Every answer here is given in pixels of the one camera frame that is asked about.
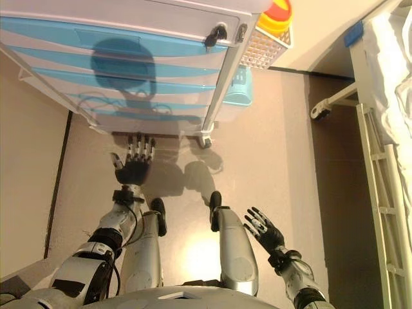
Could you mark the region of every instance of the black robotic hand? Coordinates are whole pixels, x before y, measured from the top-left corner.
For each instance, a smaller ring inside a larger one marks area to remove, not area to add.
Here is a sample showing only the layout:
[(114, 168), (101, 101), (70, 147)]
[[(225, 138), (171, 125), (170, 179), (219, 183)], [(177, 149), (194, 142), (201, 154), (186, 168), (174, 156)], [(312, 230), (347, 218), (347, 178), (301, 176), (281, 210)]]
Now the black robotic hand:
[(280, 230), (275, 228), (274, 224), (261, 212), (259, 209), (252, 207), (247, 212), (252, 216), (245, 216), (245, 219), (250, 222), (253, 229), (246, 223), (243, 226), (256, 238), (263, 248), (270, 254), (274, 254), (275, 249), (285, 245), (285, 239)]
[(144, 147), (142, 147), (142, 135), (138, 133), (136, 147), (133, 147), (132, 136), (129, 136), (128, 144), (125, 164), (116, 153), (111, 153), (111, 160), (116, 169), (116, 179), (122, 185), (142, 185), (149, 174), (156, 142), (153, 138), (150, 141), (146, 135)]

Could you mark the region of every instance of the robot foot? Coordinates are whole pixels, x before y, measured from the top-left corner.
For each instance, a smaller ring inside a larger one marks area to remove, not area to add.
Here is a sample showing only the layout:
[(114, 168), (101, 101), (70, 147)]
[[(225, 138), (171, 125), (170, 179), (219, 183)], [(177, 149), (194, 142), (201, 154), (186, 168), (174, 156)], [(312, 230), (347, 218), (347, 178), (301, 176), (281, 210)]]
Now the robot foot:
[(166, 210), (163, 200), (161, 198), (155, 198), (150, 204), (150, 210), (158, 212), (157, 220), (159, 223), (159, 236), (165, 236), (167, 232), (167, 225)]

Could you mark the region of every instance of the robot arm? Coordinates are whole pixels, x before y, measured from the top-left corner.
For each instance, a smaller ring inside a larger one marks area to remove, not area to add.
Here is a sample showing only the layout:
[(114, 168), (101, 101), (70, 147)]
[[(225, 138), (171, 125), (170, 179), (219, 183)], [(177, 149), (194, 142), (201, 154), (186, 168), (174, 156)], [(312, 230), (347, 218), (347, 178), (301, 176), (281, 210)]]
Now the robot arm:
[(259, 209), (252, 207), (248, 213), (252, 217), (246, 215), (245, 219), (254, 229), (246, 223), (244, 226), (270, 254), (268, 261), (276, 274), (283, 278), (286, 294), (295, 308), (334, 309), (325, 300), (312, 269), (302, 260), (302, 255), (285, 247), (281, 231)]

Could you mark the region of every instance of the floor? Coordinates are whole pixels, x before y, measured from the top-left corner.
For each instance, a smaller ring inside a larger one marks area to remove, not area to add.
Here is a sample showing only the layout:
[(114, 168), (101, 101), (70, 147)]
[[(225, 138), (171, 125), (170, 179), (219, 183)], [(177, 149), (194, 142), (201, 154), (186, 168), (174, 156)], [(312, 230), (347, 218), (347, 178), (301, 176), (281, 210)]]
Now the floor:
[[(311, 264), (336, 308), (381, 308), (355, 115), (338, 109), (323, 122), (308, 117), (310, 106), (347, 82), (268, 70), (254, 70), (253, 76), (253, 105), (234, 122), (219, 123), (211, 149), (201, 150), (188, 138), (156, 139), (156, 158), (143, 192), (147, 201), (159, 196), (166, 206), (168, 233), (160, 238), (165, 285), (220, 277), (219, 237), (210, 230), (206, 207), (216, 189), (240, 217), (251, 206), (264, 211), (285, 235), (286, 246)], [(40, 278), (87, 241), (111, 209), (119, 186), (109, 153), (124, 157), (125, 146), (124, 136), (98, 134), (82, 117), (73, 117), (50, 257), (20, 275), (30, 287), (46, 286), (48, 278), (39, 283)], [(355, 209), (361, 216), (353, 215)], [(257, 296), (292, 309), (267, 253), (254, 239), (251, 243), (259, 266)]]
[[(196, 140), (157, 138), (156, 158), (145, 198), (164, 198), (168, 233), (160, 239), (165, 285), (220, 277), (219, 237), (209, 227), (207, 200), (214, 190), (243, 217), (248, 207), (264, 211), (281, 229), (286, 245), (301, 251), (328, 291), (315, 178), (314, 150), (304, 77), (254, 72), (254, 103), (235, 122), (220, 123), (211, 149)], [(71, 124), (51, 234), (57, 260), (86, 241), (111, 208), (118, 184), (109, 152), (126, 154), (123, 136), (100, 135), (75, 115)], [(259, 298), (293, 308), (285, 285), (252, 239), (259, 265)]]

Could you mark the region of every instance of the humanoid robot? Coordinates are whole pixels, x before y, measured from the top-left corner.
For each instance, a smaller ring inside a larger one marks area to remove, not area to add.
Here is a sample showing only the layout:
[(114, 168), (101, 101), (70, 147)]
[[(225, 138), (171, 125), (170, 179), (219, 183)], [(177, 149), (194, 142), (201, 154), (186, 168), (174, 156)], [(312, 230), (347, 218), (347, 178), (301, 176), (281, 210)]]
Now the humanoid robot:
[[(102, 217), (89, 240), (70, 256), (53, 276), (50, 287), (33, 290), (2, 308), (52, 309), (163, 309), (163, 308), (275, 308), (256, 297), (258, 266), (246, 230), (269, 253), (275, 273), (283, 278), (287, 297), (296, 309), (334, 309), (314, 281), (312, 269), (296, 250), (288, 250), (282, 233), (257, 208), (241, 220), (222, 206), (218, 191), (210, 200), (211, 229), (220, 233), (220, 280), (192, 281), (164, 287), (158, 237), (166, 235), (165, 207), (154, 199), (150, 211), (140, 186), (155, 155), (155, 141), (148, 136), (129, 137), (125, 164), (111, 154), (121, 190), (113, 193), (114, 206)], [(126, 250), (121, 274), (115, 260)], [(116, 296), (109, 298), (115, 273)]]

